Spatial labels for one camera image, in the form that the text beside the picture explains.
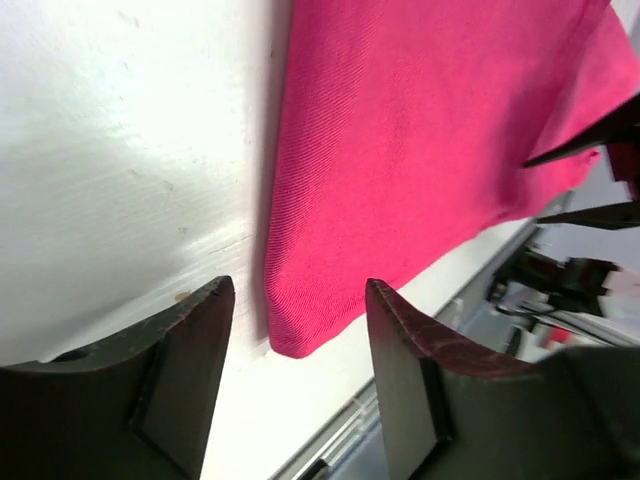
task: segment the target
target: machine part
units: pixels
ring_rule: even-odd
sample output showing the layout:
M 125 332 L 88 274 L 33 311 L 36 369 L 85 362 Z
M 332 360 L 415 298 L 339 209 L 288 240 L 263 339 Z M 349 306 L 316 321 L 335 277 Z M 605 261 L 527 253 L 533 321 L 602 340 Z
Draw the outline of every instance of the machine part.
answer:
M 640 348 L 525 363 L 381 280 L 367 284 L 367 325 L 391 480 L 637 478 Z
M 4 478 L 200 478 L 235 302 L 219 277 L 51 363 L 0 369 Z
M 536 167 L 570 157 L 598 145 L 634 141 L 638 137 L 636 130 L 638 124 L 640 124 L 640 94 L 627 100 L 566 143 L 527 161 L 524 167 Z
M 566 310 L 602 317 L 605 315 L 601 298 L 608 293 L 604 284 L 619 270 L 615 263 L 593 258 L 572 257 L 561 263 L 525 248 L 500 269 L 495 282 L 501 285 L 514 282 L 547 294 L 551 309 L 544 314 Z M 526 316 L 517 310 L 508 312 L 500 310 L 500 306 L 496 308 L 505 315 Z
M 637 94 L 563 145 L 525 163 L 525 168 L 606 145 L 616 182 L 625 182 L 631 202 L 548 216 L 539 223 L 570 223 L 604 230 L 640 226 L 640 94 Z

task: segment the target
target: pink cloth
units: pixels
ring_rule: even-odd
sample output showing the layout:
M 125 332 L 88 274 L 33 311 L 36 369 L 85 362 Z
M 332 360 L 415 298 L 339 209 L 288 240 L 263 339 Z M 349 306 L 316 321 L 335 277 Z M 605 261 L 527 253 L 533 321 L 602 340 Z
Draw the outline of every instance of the pink cloth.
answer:
M 608 3 L 295 2 L 265 264 L 276 351 L 339 334 L 368 277 L 401 287 L 583 181 L 593 151 L 519 167 L 638 85 Z

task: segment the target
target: pink fabric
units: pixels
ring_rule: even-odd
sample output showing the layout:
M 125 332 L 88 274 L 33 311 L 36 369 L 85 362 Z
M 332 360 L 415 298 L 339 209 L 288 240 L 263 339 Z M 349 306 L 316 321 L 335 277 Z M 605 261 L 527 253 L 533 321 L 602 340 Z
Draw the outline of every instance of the pink fabric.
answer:
M 519 167 L 638 79 L 604 0 L 296 1 L 265 264 L 273 348 L 310 354 L 364 311 L 368 277 L 398 288 L 578 185 L 594 152 Z

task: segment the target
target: white table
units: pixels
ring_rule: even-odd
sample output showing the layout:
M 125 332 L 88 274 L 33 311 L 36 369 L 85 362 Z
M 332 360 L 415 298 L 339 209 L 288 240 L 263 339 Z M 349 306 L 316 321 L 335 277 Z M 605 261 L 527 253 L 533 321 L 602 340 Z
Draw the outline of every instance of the white table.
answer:
M 270 351 L 261 263 L 291 0 L 0 0 L 0 364 L 49 360 L 228 274 L 204 479 L 266 478 L 371 377 L 362 318 Z M 403 293 L 435 312 L 503 225 Z

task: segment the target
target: scratch mark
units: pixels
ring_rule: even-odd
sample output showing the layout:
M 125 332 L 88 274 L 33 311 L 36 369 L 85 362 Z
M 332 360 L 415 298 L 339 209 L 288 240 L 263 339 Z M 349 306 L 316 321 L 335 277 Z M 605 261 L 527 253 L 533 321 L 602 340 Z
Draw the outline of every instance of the scratch mark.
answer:
M 239 238 L 238 240 L 235 240 L 231 243 L 226 244 L 224 247 L 220 247 L 220 248 L 216 248 L 215 250 L 211 250 L 209 252 L 209 255 L 213 255 L 214 253 L 218 253 L 221 252 L 222 250 L 226 250 L 227 248 L 233 247 L 234 245 L 237 245 L 238 243 L 246 240 L 247 238 L 249 238 L 251 235 L 245 235 L 242 238 Z

